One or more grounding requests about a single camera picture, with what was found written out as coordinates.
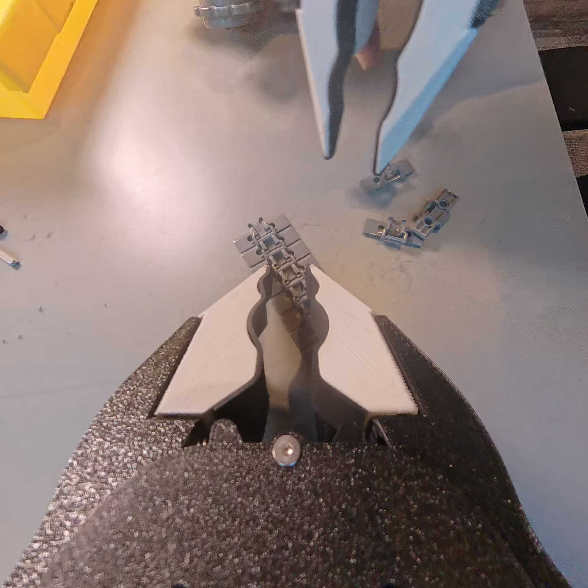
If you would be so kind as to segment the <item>black yellow toy brick vehicle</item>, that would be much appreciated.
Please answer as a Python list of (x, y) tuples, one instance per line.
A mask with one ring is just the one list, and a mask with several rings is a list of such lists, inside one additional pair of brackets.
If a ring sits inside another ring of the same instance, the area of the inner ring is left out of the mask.
[(264, 2), (269, 2), (283, 12), (294, 11), (301, 4), (301, 1), (207, 1), (206, 4), (195, 6), (194, 12), (201, 18), (227, 19), (258, 13)]

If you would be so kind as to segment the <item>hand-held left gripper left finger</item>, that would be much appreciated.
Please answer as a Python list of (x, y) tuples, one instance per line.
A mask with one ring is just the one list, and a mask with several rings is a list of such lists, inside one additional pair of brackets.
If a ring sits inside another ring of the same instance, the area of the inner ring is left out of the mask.
[(200, 438), (217, 420), (260, 442), (269, 412), (260, 335), (268, 323), (271, 270), (263, 266), (199, 316), (154, 404), (158, 419), (194, 420)]

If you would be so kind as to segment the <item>person's right hand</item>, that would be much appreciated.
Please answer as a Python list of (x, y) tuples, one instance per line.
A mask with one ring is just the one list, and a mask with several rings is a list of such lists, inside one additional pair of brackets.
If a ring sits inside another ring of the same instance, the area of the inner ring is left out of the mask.
[(370, 38), (365, 43), (363, 48), (355, 55), (356, 61), (363, 70), (374, 68), (380, 62), (381, 47), (380, 47), (380, 29), (376, 24), (373, 27)]

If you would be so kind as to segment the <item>dark rounded object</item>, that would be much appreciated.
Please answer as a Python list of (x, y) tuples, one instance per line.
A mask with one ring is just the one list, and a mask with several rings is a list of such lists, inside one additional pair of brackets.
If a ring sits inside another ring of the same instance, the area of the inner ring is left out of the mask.
[(562, 131), (587, 129), (587, 46), (539, 52)]

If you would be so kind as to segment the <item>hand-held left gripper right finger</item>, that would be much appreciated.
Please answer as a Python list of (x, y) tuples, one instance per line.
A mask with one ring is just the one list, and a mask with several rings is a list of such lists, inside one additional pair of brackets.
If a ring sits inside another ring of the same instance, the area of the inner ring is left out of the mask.
[(419, 414), (371, 308), (316, 265), (307, 269), (311, 401), (320, 442), (364, 436), (373, 419)]

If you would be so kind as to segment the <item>grey track link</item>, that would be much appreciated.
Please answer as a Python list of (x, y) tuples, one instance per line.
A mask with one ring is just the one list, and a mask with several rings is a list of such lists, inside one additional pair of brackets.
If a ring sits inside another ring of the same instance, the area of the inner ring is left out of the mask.
[(366, 176), (359, 182), (365, 194), (387, 189), (394, 183), (402, 183), (415, 173), (415, 168), (407, 160), (390, 161), (381, 173)]
[(426, 201), (422, 209), (409, 223), (409, 233), (413, 239), (426, 240), (438, 233), (446, 224), (450, 213), (460, 197), (448, 189), (437, 195), (436, 199)]
[(362, 234), (395, 249), (402, 249), (403, 247), (420, 249), (424, 244), (424, 239), (416, 234), (416, 231), (406, 219), (400, 220), (394, 217), (389, 217), (385, 221), (366, 218)]

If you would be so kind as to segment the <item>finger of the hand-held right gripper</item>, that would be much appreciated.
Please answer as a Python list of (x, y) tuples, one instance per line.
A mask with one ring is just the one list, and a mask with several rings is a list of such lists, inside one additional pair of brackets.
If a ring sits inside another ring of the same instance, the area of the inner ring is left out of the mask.
[(356, 41), (356, 1), (301, 1), (296, 11), (323, 157), (334, 156), (343, 82)]
[(378, 131), (373, 171), (399, 153), (477, 35), (479, 1), (421, 1), (396, 62), (396, 86)]

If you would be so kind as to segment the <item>light grey desk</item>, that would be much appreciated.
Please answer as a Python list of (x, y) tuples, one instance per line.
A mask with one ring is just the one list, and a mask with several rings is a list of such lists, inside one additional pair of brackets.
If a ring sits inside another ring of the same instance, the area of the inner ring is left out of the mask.
[[(322, 157), (295, 30), (205, 29), (190, 1), (102, 1), (47, 118), (1, 120), (1, 583), (109, 396), (248, 275), (233, 239), (283, 214), (489, 430), (535, 533), (587, 587), (587, 218), (520, 1), (406, 145), (359, 186), (393, 88), (352, 67)], [(460, 197), (420, 249), (362, 234)]]

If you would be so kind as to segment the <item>yellow plastic bin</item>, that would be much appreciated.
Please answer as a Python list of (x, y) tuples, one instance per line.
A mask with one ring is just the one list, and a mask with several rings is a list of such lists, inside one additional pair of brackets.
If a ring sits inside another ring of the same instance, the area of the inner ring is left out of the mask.
[(43, 119), (97, 1), (1, 1), (1, 117)]

